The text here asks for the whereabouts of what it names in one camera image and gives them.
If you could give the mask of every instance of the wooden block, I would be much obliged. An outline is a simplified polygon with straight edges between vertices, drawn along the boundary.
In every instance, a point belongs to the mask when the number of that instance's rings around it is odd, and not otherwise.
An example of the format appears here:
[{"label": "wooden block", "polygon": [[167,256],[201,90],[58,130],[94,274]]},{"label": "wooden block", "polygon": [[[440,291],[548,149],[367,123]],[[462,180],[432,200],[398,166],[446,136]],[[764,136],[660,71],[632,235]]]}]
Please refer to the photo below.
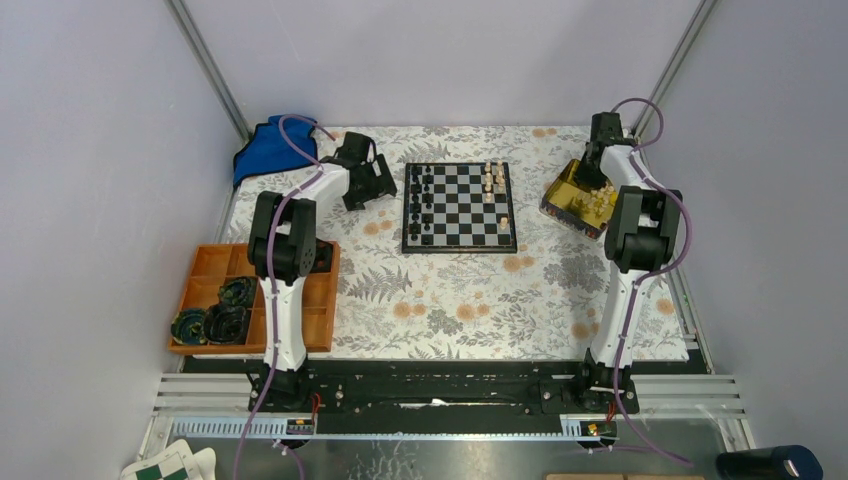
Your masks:
[{"label": "wooden block", "polygon": [[627,480],[704,480],[694,475],[627,475]]},{"label": "wooden block", "polygon": [[704,480],[691,475],[624,475],[621,473],[551,473],[545,480]]},{"label": "wooden block", "polygon": [[545,480],[624,480],[618,473],[552,473]]}]

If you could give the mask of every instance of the white wall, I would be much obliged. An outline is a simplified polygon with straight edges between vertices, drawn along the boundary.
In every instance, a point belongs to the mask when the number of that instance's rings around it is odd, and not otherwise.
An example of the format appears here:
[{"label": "white wall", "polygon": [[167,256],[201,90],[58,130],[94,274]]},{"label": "white wall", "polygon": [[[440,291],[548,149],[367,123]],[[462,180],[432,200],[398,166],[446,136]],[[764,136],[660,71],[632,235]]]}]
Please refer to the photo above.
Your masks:
[{"label": "white wall", "polygon": [[238,138],[164,2],[0,4],[3,478],[117,478]]},{"label": "white wall", "polygon": [[651,167],[683,191],[684,263],[761,445],[845,478],[848,3],[722,2],[666,101]]},{"label": "white wall", "polygon": [[651,93],[698,0],[187,3],[251,124],[585,125]]}]

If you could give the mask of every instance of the gray floor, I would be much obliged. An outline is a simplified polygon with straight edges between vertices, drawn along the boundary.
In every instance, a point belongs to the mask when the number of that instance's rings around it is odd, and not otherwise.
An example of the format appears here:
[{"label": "gray floor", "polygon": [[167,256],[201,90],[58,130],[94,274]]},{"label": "gray floor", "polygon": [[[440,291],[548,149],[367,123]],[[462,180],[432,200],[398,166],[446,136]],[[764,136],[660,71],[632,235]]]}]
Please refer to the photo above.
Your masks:
[{"label": "gray floor", "polygon": [[[613,452],[587,455],[564,442],[394,442],[313,441],[297,450],[308,479],[367,480],[542,480],[548,473],[644,473],[702,475],[718,479],[713,461],[724,451],[718,428],[703,421],[649,422],[649,436],[659,445],[687,456],[695,469],[676,466],[657,456]],[[619,441],[639,445],[626,426]],[[187,439],[193,451],[212,447],[218,455],[217,478],[232,478],[237,440]],[[249,441],[242,454],[239,478],[297,479],[292,458],[281,456],[270,442]]]}]

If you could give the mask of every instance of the cable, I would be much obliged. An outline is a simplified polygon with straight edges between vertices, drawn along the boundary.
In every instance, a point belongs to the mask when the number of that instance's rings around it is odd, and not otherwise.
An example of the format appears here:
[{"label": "cable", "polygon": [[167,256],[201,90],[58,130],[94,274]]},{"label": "cable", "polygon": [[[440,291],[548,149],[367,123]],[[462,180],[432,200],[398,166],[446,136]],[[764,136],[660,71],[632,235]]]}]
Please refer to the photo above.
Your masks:
[{"label": "cable", "polygon": [[291,455],[292,458],[294,458],[294,462],[297,464],[297,472],[300,480],[306,480],[306,468],[303,466],[303,459],[300,458],[300,455],[295,453],[294,449],[289,448],[288,445],[280,442],[279,440],[274,440],[274,445],[272,445],[271,448],[277,448],[277,446],[282,447],[283,455]]},{"label": "cable", "polygon": [[[270,235],[268,235],[268,249],[267,249],[266,255],[265,255],[265,258],[266,258],[266,265],[265,266],[268,270],[268,278],[271,280],[271,282],[270,282],[271,283],[271,296],[274,297],[274,298],[276,298],[277,293],[279,292],[279,290],[277,290],[276,277],[274,276],[274,261],[273,261],[274,255],[273,255],[273,253],[274,253],[274,240],[276,238],[275,232],[277,230],[277,225],[279,225],[279,223],[280,223],[280,217],[283,216],[283,210],[286,208],[286,204],[289,202],[289,200],[292,199],[292,197],[294,197],[295,195],[300,193],[303,189],[308,188],[310,185],[317,182],[318,179],[321,178],[321,175],[324,174],[324,165],[322,165],[321,162],[319,162],[317,158],[314,158],[311,155],[309,155],[308,153],[301,150],[297,145],[294,144],[294,142],[291,141],[289,136],[286,134],[286,131],[283,128],[283,123],[288,119],[296,119],[296,120],[300,120],[301,122],[306,122],[306,123],[312,125],[313,127],[321,130],[322,132],[326,133],[328,137],[333,139],[333,141],[336,140],[336,137],[334,137],[332,133],[330,133],[326,129],[324,129],[324,127],[319,125],[318,122],[316,122],[312,119],[306,118],[302,115],[294,115],[294,114],[283,115],[283,116],[280,117],[280,121],[277,124],[279,129],[280,129],[280,134],[283,136],[283,140],[285,140],[286,143],[289,144],[289,146],[292,148],[292,150],[299,153],[302,157],[306,158],[307,160],[312,162],[316,167],[318,167],[318,171],[315,172],[315,175],[310,177],[308,180],[301,183],[298,187],[296,187],[295,189],[293,189],[292,191],[287,193],[286,196],[283,197],[283,200],[280,202],[280,205],[274,211],[274,218],[273,218],[273,220],[271,220],[271,233],[270,233]],[[238,443],[238,446],[236,447],[235,460],[233,462],[233,480],[238,480],[238,467],[239,467],[239,462],[241,461],[241,451],[242,451],[242,448],[244,447],[244,442],[245,442],[245,438],[247,437],[247,432],[250,430],[250,425],[253,423],[253,418],[256,416],[256,413],[259,411],[259,408],[262,406],[262,402],[265,400],[265,396],[268,394],[268,390],[271,388],[271,381],[274,378],[274,372],[276,372],[276,370],[277,370],[277,344],[279,343],[280,337],[279,337],[279,332],[277,331],[277,302],[276,301],[271,302],[270,321],[271,321],[272,342],[273,342],[272,343],[272,350],[273,351],[271,353],[271,365],[270,365],[271,368],[268,371],[268,378],[265,380],[265,385],[262,387],[262,392],[259,394],[259,397],[256,398],[256,404],[253,406],[253,410],[250,411],[250,415],[248,415],[247,422],[244,425],[244,430],[242,430],[242,432],[241,432],[241,437],[239,438],[239,443]],[[303,464],[302,464],[302,462],[299,461],[299,458],[296,455],[295,455],[295,460],[298,460],[298,467],[301,468],[300,478],[303,479],[303,478],[305,478],[304,473],[303,473],[303,468],[302,468]]]},{"label": "cable", "polygon": [[689,216],[689,211],[686,209],[686,206],[684,206],[683,202],[680,201],[679,198],[677,198],[677,195],[674,195],[673,193],[669,192],[668,189],[655,182],[650,177],[650,175],[646,174],[636,162],[636,152],[644,149],[648,145],[653,145],[662,136],[663,130],[665,129],[665,119],[663,118],[662,111],[654,102],[637,97],[628,98],[619,102],[615,107],[613,107],[612,111],[615,112],[620,106],[630,102],[641,102],[647,104],[648,106],[653,108],[655,112],[657,112],[657,118],[659,119],[659,128],[657,130],[657,136],[652,138],[648,142],[633,147],[633,150],[630,151],[630,166],[633,167],[634,170],[636,170],[636,172],[648,186],[656,189],[658,192],[662,192],[663,195],[671,199],[671,201],[673,201],[675,205],[677,205],[677,208],[680,209],[680,213],[683,216],[683,226],[686,231],[686,237],[683,240],[683,248],[680,251],[680,255],[678,255],[677,258],[674,259],[674,261],[672,261],[665,267],[657,270],[656,272],[648,272],[645,275],[642,275],[641,277],[637,278],[636,281],[633,283],[633,290],[630,292],[630,301],[627,303],[627,312],[624,315],[624,325],[622,327],[621,338],[618,342],[618,349],[615,352],[615,367],[613,369],[612,376],[613,397],[615,397],[615,403],[618,406],[618,410],[621,412],[621,416],[624,418],[624,421],[627,423],[628,426],[630,426],[630,428],[633,430],[633,433],[635,433],[637,437],[639,437],[643,442],[645,442],[645,445],[647,445],[650,450],[659,455],[662,455],[663,457],[666,457],[667,459],[675,463],[692,468],[695,466],[695,464],[692,463],[691,460],[682,455],[663,450],[661,447],[657,446],[654,442],[652,442],[644,432],[639,430],[633,420],[630,418],[630,415],[627,414],[627,410],[624,408],[624,403],[621,401],[621,396],[619,395],[619,363],[621,362],[622,355],[624,355],[624,343],[627,338],[628,330],[630,329],[630,321],[633,317],[633,309],[636,305],[636,297],[639,294],[639,286],[642,285],[642,282],[651,277],[662,275],[677,268],[683,261],[683,259],[686,257],[686,255],[689,253],[689,246],[692,243],[692,219]]}]

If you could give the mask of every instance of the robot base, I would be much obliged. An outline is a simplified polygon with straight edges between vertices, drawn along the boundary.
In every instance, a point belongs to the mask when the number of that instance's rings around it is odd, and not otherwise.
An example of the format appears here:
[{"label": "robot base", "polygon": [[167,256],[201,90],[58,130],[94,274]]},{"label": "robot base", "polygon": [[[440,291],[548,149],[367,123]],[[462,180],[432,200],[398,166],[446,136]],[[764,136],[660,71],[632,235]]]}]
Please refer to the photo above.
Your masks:
[{"label": "robot base", "polygon": [[[247,378],[250,380],[252,391],[250,392],[249,410],[253,410],[259,394],[268,379],[270,367],[266,364],[258,370],[249,371]],[[305,366],[297,371],[277,371],[271,381],[271,387],[265,395],[260,412],[299,412],[308,409],[310,401],[309,386],[307,385],[308,374]]]},{"label": "robot base", "polygon": [[[540,382],[542,409],[546,413],[606,414],[616,405],[612,385],[613,369],[598,364],[587,349],[581,368],[570,380]],[[627,413],[639,412],[636,388],[630,379],[630,367],[619,371],[618,394]]]}]

